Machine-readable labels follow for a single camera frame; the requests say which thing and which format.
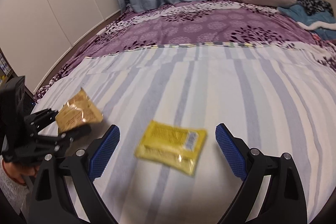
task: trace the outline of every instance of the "blue blanket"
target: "blue blanket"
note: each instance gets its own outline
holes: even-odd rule
[[[292,18],[296,22],[302,22],[303,24],[307,26],[313,24],[316,21],[336,23],[336,19],[328,11],[318,12],[318,13],[315,13],[309,16],[307,15],[303,6],[299,4],[295,4],[288,9],[278,7],[278,10],[282,14]],[[317,33],[319,37],[322,38],[323,40],[336,39],[336,31],[333,31],[333,30],[318,28],[314,30],[314,32]]]

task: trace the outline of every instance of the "gray sleeve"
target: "gray sleeve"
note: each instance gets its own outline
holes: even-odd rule
[[[0,155],[0,188],[10,205],[19,214],[26,195],[29,193],[29,189],[27,186],[14,182],[6,175],[2,167],[2,161],[3,158]]]

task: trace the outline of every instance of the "human hand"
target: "human hand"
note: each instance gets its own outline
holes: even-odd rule
[[[29,176],[36,178],[38,170],[40,169],[40,166],[28,167],[13,162],[3,161],[2,164],[8,177],[19,184],[25,184],[25,181],[22,178],[22,176]]]

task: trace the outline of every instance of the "metal screw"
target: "metal screw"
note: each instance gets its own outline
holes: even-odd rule
[[[290,160],[292,158],[292,156],[290,155],[290,153],[284,153],[283,154],[283,157],[286,159],[286,160]]]
[[[52,156],[51,154],[47,154],[47,155],[45,155],[44,159],[45,159],[45,160],[51,160],[52,157],[53,157],[53,156]]]
[[[260,154],[260,151],[258,149],[256,149],[256,148],[252,148],[251,149],[251,154],[257,156],[257,155]]]
[[[76,155],[78,156],[78,157],[81,157],[81,156],[83,156],[85,154],[85,150],[84,149],[79,149],[79,150],[77,150],[77,152],[76,152]]]

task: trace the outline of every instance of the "brown snack bag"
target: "brown snack bag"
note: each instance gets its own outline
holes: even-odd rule
[[[87,123],[101,122],[103,114],[81,88],[80,92],[63,106],[56,115],[55,120],[60,134]]]

